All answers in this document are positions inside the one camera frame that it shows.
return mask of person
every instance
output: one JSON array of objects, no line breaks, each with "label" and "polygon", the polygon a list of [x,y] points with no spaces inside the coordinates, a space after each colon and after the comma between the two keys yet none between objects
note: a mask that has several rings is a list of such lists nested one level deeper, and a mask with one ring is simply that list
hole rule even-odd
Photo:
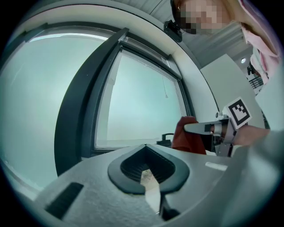
[{"label": "person", "polygon": [[[178,26],[190,34],[212,34],[233,21],[239,23],[245,41],[253,46],[251,63],[264,84],[282,62],[283,52],[276,34],[248,0],[171,0],[171,6]],[[239,128],[234,144],[250,145],[269,132],[244,125]]]}]

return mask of gray plastic surface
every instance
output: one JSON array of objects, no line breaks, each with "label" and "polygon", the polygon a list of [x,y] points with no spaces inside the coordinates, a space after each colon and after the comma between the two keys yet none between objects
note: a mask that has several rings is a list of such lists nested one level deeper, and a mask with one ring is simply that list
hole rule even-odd
[{"label": "gray plastic surface", "polygon": [[[251,147],[240,147],[233,158],[213,157],[156,147],[182,159],[190,174],[178,192],[165,195],[171,209],[181,212],[163,221],[144,196],[125,194],[107,175],[109,163],[134,148],[120,149],[85,160],[50,184],[36,199],[45,208],[71,182],[84,188],[63,222],[76,226],[221,226],[249,220],[270,199],[282,179],[284,132],[271,132]],[[227,165],[226,171],[206,162]]]},{"label": "gray plastic surface", "polygon": [[84,187],[63,217],[66,223],[102,227],[149,227],[162,223],[145,196],[123,193],[107,175],[110,162],[133,148],[120,149],[78,163],[46,187],[36,202],[45,208],[68,184],[77,182]]}]

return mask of red cloth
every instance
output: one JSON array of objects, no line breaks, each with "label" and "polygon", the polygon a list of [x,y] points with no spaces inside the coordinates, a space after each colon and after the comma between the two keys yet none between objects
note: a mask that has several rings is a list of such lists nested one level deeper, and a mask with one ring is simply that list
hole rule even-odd
[{"label": "red cloth", "polygon": [[198,123],[194,117],[182,117],[177,123],[172,148],[196,154],[206,154],[199,134],[188,133],[183,129],[186,124]]}]

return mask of window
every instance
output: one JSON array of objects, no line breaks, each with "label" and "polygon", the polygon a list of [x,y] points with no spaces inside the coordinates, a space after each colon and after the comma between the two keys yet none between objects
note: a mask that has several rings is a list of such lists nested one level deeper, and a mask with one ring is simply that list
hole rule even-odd
[{"label": "window", "polygon": [[155,144],[185,115],[178,82],[127,51],[118,54],[99,108],[95,148]]},{"label": "window", "polygon": [[152,55],[153,57],[155,57],[159,61],[163,62],[168,67],[170,66],[168,61],[167,61],[167,59],[165,59],[159,53],[157,53],[156,51],[152,50],[151,48],[149,48],[148,46],[144,45],[143,43],[138,42],[137,40],[134,40],[134,39],[132,39],[130,37],[125,37],[124,41],[127,42],[127,43],[132,44],[133,46],[136,46],[136,47],[144,50],[145,52],[147,52],[148,54]]},{"label": "window", "polygon": [[57,178],[54,136],[60,106],[78,69],[106,38],[90,37],[82,29],[69,33],[56,29],[33,38],[0,75],[0,155],[11,176],[30,186],[31,199]]},{"label": "window", "polygon": [[94,28],[94,27],[84,27],[84,26],[64,26],[64,27],[54,27],[44,30],[34,37],[30,42],[56,38],[56,37],[69,37],[69,38],[81,38],[81,39],[92,39],[97,41],[105,41],[114,34],[113,31]]}]

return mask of black cable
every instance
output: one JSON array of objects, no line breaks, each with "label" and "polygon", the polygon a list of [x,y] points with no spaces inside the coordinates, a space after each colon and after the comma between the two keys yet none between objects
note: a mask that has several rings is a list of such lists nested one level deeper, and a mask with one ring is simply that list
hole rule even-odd
[{"label": "black cable", "polygon": [[[155,6],[155,8],[157,8],[157,6],[162,2],[163,0],[161,0],[156,6]],[[155,10],[155,8],[152,10],[152,12]],[[152,13],[151,12],[151,13]],[[150,15],[151,15],[151,13],[150,13]]]}]

